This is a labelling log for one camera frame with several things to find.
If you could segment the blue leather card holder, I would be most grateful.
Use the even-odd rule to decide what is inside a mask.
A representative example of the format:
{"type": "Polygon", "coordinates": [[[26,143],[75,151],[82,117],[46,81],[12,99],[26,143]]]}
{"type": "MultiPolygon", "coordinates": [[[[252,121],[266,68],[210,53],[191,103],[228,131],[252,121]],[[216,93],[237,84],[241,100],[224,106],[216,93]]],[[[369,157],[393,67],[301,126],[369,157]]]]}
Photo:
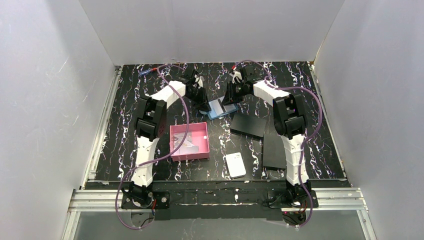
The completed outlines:
{"type": "Polygon", "coordinates": [[[214,100],[212,100],[212,101],[209,102],[210,107],[211,107],[211,111],[207,112],[206,114],[207,114],[207,116],[208,116],[208,118],[210,120],[214,120],[214,119],[223,117],[225,115],[234,113],[234,112],[236,112],[238,110],[238,106],[236,104],[234,104],[234,103],[233,104],[226,105],[226,110],[223,110],[223,108],[219,108],[219,107],[216,108],[215,103],[216,103],[216,100],[217,99],[214,99],[214,100]]]}

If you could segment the pink plastic tray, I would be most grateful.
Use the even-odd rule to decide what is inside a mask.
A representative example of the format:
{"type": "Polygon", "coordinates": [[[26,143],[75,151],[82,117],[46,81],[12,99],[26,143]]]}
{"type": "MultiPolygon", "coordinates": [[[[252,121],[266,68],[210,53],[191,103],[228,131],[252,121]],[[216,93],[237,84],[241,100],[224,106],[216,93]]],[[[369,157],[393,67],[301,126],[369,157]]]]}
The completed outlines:
{"type": "Polygon", "coordinates": [[[206,122],[190,123],[183,141],[186,124],[170,126],[170,151],[180,143],[181,147],[171,155],[174,162],[202,160],[210,157],[209,134],[206,122]]]}

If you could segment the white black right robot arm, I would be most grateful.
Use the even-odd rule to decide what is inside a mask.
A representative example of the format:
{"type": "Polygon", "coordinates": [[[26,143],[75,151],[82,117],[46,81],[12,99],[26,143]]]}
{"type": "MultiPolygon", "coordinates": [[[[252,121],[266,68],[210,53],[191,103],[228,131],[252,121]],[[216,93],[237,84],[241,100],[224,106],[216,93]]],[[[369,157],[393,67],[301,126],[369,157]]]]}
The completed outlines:
{"type": "Polygon", "coordinates": [[[272,107],[274,128],[280,135],[286,159],[286,190],[273,200],[284,204],[300,203],[302,207],[313,208],[314,198],[304,159],[305,133],[308,126],[303,96],[294,95],[260,78],[254,67],[229,72],[223,104],[236,104],[246,95],[253,95],[272,107]]]}

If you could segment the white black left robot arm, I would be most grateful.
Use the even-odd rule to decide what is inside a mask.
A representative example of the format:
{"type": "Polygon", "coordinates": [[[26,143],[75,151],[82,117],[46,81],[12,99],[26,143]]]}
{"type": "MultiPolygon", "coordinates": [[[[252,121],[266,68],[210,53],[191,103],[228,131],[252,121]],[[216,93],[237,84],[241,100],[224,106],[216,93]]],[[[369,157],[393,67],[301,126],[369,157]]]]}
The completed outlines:
{"type": "Polygon", "coordinates": [[[206,89],[203,87],[203,77],[194,68],[187,68],[163,89],[139,99],[134,122],[137,142],[136,166],[130,171],[132,177],[128,190],[122,190],[126,197],[123,203],[134,203],[143,209],[155,206],[151,188],[155,149],[166,130],[168,108],[184,97],[191,100],[200,112],[211,111],[206,89]]]}

